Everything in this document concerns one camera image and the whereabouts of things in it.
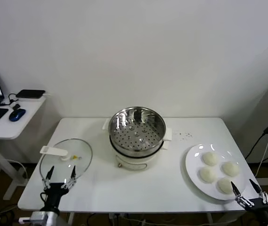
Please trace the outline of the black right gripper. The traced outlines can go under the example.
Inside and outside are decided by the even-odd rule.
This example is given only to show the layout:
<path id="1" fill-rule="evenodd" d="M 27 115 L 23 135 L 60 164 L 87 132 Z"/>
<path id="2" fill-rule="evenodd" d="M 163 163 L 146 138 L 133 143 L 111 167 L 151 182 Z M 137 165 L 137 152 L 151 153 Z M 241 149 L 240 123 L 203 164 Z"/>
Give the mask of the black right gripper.
<path id="1" fill-rule="evenodd" d="M 261 187 L 253 180 L 249 179 L 249 181 L 256 193 L 259 195 L 259 198 L 250 200 L 244 198 L 236 185 L 231 181 L 235 201 L 241 207 L 246 207 L 245 210 L 247 212 L 251 212 L 256 217 L 256 220 L 259 222 L 260 226 L 268 226 L 268 193 L 263 191 Z"/>

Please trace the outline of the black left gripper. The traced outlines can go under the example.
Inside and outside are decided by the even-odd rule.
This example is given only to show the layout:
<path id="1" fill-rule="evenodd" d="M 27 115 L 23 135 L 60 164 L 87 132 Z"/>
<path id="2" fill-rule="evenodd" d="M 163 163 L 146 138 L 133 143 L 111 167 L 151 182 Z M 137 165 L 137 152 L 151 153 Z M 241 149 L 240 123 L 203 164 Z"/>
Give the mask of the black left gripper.
<path id="1" fill-rule="evenodd" d="M 42 179 L 44 183 L 44 193 L 46 194 L 45 210 L 59 210 L 61 198 L 69 192 L 69 189 L 76 184 L 76 166 L 73 167 L 71 176 L 64 183 L 50 183 L 54 171 L 54 166 L 47 172 L 46 177 Z"/>

